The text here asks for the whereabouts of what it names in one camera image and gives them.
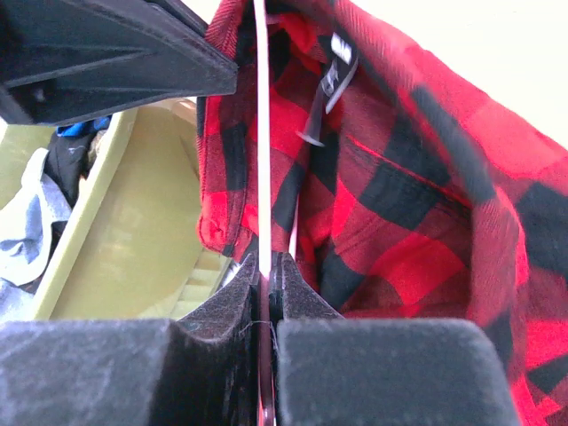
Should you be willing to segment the olive green laundry bin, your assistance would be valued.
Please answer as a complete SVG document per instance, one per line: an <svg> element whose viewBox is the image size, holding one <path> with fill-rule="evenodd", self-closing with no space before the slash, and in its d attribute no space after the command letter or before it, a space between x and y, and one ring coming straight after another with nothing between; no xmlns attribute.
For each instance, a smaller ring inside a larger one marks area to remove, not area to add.
<svg viewBox="0 0 568 426"><path fill-rule="evenodd" d="M20 190L49 127L10 125L1 141L1 209ZM49 263L23 287L20 320L178 320L220 288L229 260L204 248L196 105L170 99L113 116L75 156L87 168L66 222L55 223Z"/></svg>

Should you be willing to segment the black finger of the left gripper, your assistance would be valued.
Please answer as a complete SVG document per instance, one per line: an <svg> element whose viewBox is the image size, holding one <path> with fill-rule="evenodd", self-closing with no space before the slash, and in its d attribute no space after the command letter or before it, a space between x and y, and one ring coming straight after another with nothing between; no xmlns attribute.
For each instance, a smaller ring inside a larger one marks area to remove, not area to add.
<svg viewBox="0 0 568 426"><path fill-rule="evenodd" d="M233 94L237 66L181 1L1 3L1 116L69 125L164 99Z"/></svg>

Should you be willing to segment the red black plaid shirt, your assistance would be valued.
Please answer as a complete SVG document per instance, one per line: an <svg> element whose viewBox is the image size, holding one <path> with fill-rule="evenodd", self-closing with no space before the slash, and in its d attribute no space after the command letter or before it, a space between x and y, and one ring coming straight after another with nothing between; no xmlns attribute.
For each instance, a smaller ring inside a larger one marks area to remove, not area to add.
<svg viewBox="0 0 568 426"><path fill-rule="evenodd" d="M269 1L272 251L348 320L458 319L493 344L520 422L567 422L567 152L348 1ZM208 249L259 254L256 20L206 39L236 91L198 101Z"/></svg>

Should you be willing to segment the pink wire hanger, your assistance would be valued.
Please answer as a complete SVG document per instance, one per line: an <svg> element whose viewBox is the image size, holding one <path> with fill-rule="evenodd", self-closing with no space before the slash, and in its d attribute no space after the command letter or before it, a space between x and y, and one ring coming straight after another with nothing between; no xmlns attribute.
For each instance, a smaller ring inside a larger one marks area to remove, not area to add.
<svg viewBox="0 0 568 426"><path fill-rule="evenodd" d="M256 20L257 55L257 195L258 261L264 280L272 270L272 191L269 41L265 1L253 1Z"/></svg>

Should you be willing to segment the blue cloth in bin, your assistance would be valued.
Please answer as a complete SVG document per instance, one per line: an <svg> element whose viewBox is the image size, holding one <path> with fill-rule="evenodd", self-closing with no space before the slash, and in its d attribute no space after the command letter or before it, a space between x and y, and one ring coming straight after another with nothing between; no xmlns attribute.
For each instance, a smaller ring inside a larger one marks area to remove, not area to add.
<svg viewBox="0 0 568 426"><path fill-rule="evenodd" d="M67 126L59 126L56 129L58 137L63 138L80 138L89 134L106 130L112 120L111 115L99 117L93 120L78 122Z"/></svg>

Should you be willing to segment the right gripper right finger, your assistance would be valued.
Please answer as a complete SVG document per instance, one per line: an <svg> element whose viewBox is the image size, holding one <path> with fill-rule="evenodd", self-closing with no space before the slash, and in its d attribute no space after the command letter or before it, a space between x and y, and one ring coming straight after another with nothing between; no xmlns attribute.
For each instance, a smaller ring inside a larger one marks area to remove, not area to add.
<svg viewBox="0 0 568 426"><path fill-rule="evenodd" d="M291 255L272 269L281 425L517 425L491 341L462 319L345 319Z"/></svg>

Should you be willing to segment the grey cloth in bin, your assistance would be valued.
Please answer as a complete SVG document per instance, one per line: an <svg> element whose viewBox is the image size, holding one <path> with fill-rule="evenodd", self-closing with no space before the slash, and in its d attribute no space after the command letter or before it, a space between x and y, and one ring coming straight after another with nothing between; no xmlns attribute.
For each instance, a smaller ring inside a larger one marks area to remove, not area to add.
<svg viewBox="0 0 568 426"><path fill-rule="evenodd" d="M23 287L49 263L52 229L66 222L71 208L59 186L44 172L48 150L34 151L20 190L1 209L1 321L22 320L33 295Z"/></svg>

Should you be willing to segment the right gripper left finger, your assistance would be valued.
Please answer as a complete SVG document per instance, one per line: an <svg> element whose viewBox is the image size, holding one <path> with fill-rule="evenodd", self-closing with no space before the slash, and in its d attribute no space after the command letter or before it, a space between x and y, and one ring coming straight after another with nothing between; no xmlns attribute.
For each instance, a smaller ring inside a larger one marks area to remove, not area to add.
<svg viewBox="0 0 568 426"><path fill-rule="evenodd" d="M183 319L9 322L4 425L253 425L257 259Z"/></svg>

